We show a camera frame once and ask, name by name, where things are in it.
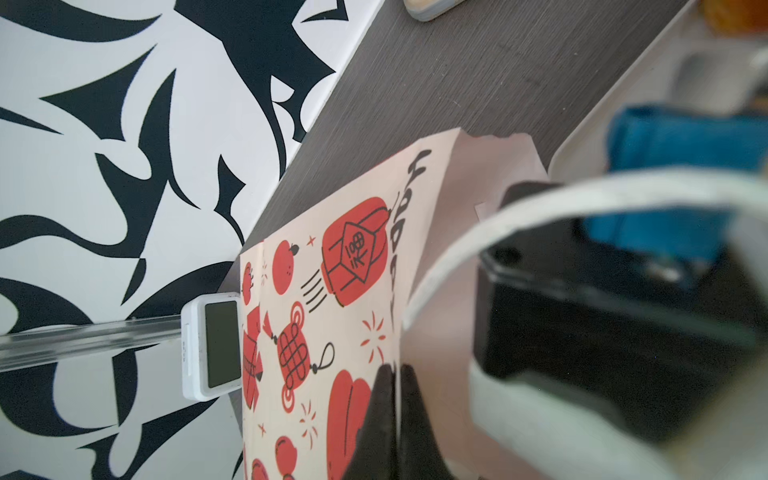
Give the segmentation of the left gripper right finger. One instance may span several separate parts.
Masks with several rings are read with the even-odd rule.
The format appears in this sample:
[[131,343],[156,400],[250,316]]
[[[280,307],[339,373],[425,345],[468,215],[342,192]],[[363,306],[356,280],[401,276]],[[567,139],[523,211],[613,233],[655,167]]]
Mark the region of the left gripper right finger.
[[400,369],[401,420],[398,451],[400,479],[453,478],[444,462],[411,365]]

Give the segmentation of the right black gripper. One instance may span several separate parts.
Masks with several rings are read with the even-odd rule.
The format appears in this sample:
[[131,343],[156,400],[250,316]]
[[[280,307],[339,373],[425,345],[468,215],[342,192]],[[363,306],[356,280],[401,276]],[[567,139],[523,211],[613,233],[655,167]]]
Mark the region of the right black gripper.
[[767,306],[730,254],[696,277],[590,240],[578,218],[515,233],[479,256],[474,358],[536,374],[651,443],[680,433],[767,348]]

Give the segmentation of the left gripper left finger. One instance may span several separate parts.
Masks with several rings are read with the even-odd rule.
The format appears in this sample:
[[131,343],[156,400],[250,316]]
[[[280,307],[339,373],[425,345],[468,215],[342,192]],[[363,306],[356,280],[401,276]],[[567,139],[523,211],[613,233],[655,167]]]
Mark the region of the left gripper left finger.
[[378,370],[358,442],[343,479],[396,478],[396,386],[389,364]]

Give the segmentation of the white red paper bag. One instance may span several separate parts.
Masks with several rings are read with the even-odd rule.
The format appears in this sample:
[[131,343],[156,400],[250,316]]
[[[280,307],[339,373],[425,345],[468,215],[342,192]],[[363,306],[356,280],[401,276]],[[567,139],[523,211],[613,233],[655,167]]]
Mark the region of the white red paper bag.
[[[473,354],[479,256],[525,230],[585,221],[617,194],[608,174],[552,183],[532,139],[422,138],[240,258],[243,448],[250,479],[342,479],[377,370],[411,365],[452,476],[486,479],[763,479],[767,348],[677,435],[637,438],[536,374],[485,374]],[[664,281],[712,264],[643,253]]]

